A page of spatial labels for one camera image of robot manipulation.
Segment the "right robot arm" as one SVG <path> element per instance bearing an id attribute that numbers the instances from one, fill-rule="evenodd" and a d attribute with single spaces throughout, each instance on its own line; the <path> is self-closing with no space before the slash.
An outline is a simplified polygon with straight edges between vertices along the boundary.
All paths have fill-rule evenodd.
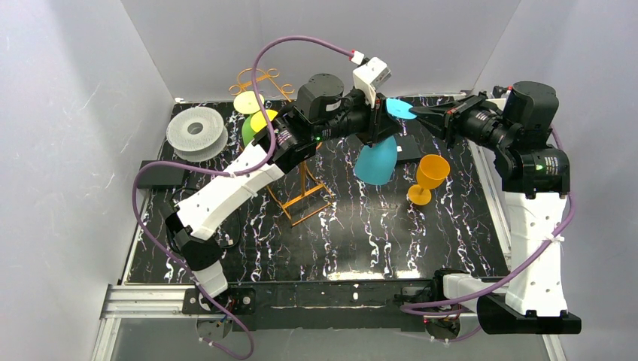
<path id="1" fill-rule="evenodd" d="M 575 205 L 570 161 L 551 125 L 558 107 L 553 87 L 525 80 L 500 99 L 479 93 L 411 109 L 448 146 L 463 138 L 494 154 L 509 214 L 512 268 L 492 283 L 441 270 L 429 300 L 406 302 L 402 312 L 431 318 L 472 311 L 490 335 L 581 332 L 582 321 L 570 312 L 561 280 L 562 231 Z"/>

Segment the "blue wine glass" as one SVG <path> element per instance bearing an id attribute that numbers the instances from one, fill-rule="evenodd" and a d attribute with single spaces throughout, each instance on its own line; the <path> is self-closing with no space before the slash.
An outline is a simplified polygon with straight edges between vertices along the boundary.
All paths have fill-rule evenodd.
<path id="1" fill-rule="evenodd" d="M 354 175 L 366 184 L 382 186 L 392 178 L 397 148 L 394 135 L 373 146 L 363 146 L 354 165 Z"/>

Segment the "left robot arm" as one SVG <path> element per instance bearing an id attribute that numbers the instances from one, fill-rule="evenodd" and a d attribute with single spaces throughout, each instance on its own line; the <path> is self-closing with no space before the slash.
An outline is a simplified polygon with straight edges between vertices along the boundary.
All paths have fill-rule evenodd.
<path id="1" fill-rule="evenodd" d="M 211 240 L 222 222 L 261 189 L 313 157 L 318 143 L 356 136 L 363 148 L 354 165 L 355 176 L 376 186 L 390 180 L 400 126 L 379 91 L 389 77 L 387 71 L 364 75 L 357 69 L 354 88 L 344 94 L 339 78 L 312 76 L 296 101 L 282 108 L 272 125 L 260 130 L 221 175 L 166 215 L 178 252 L 203 293 L 215 297 L 228 288 L 221 248 Z"/>

